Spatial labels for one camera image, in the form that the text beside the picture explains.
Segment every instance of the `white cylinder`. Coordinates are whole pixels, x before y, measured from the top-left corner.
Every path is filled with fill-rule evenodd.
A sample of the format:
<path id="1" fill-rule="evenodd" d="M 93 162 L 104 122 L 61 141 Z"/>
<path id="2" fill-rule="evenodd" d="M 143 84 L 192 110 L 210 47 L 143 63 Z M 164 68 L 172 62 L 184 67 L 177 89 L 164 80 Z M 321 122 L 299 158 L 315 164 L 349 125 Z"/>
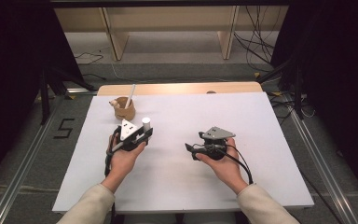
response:
<path id="1" fill-rule="evenodd" d="M 150 127 L 150 118 L 143 118 L 142 123 L 144 124 L 144 133 L 149 131 Z"/>

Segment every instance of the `beige long sleeve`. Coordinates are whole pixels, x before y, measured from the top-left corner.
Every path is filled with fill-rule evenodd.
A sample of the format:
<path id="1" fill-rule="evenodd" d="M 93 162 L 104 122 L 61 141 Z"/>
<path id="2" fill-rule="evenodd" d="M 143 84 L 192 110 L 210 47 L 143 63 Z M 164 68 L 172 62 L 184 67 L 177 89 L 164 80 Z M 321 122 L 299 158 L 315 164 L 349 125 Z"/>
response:
<path id="1" fill-rule="evenodd" d="M 58 223 L 103 223 L 114 201 L 112 191 L 101 184 L 95 185 L 83 194 Z"/>
<path id="2" fill-rule="evenodd" d="M 242 212 L 252 224 L 298 223 L 280 204 L 257 185 L 249 185 L 237 196 Z"/>

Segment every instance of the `white tabletop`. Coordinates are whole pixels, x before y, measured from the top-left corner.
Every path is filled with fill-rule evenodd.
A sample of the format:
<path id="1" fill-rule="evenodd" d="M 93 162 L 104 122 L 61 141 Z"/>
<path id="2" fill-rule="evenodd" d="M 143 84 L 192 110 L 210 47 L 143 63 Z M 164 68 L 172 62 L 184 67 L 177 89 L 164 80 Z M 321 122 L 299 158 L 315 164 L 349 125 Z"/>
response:
<path id="1" fill-rule="evenodd" d="M 116 98 L 93 98 L 54 212 L 69 210 L 88 188 L 103 180 L 108 136 L 121 123 L 108 103 Z M 116 192 L 118 213 L 238 210 L 234 192 L 210 167 L 193 161 L 186 151 L 185 143 L 203 144 L 198 132 L 213 126 L 237 135 L 237 149 L 246 159 L 254 182 L 278 203 L 285 207 L 313 206 L 264 92 L 134 95 L 132 100 L 136 116 L 131 122 L 141 126 L 142 118 L 149 117 L 154 132 Z"/>

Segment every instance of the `brown paper cup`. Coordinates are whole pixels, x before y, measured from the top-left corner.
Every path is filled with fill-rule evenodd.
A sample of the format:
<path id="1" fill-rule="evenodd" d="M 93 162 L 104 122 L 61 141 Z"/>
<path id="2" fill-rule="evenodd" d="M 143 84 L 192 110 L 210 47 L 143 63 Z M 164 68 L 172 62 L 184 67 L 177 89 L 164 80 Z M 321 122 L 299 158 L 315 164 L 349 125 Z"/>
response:
<path id="1" fill-rule="evenodd" d="M 135 107 L 133 106 L 133 100 L 130 101 L 130 105 L 127 109 L 124 107 L 126 106 L 128 97 L 118 97 L 116 101 L 120 105 L 120 108 L 115 108 L 115 116 L 117 119 L 126 119 L 132 120 L 135 117 Z"/>

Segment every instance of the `black tape marking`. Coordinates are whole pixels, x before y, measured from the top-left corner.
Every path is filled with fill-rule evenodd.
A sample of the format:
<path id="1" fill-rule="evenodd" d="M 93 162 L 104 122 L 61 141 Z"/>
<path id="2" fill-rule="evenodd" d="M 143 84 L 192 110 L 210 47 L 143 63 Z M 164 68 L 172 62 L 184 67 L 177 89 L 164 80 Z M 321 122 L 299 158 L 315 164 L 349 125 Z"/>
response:
<path id="1" fill-rule="evenodd" d="M 75 120 L 75 119 L 63 119 L 61 121 L 60 127 L 58 128 L 58 131 L 68 131 L 66 136 L 54 136 L 54 139 L 69 138 L 69 135 L 71 135 L 71 132 L 72 132 L 73 128 L 63 128 L 62 127 L 63 123 L 66 122 L 67 120 Z"/>

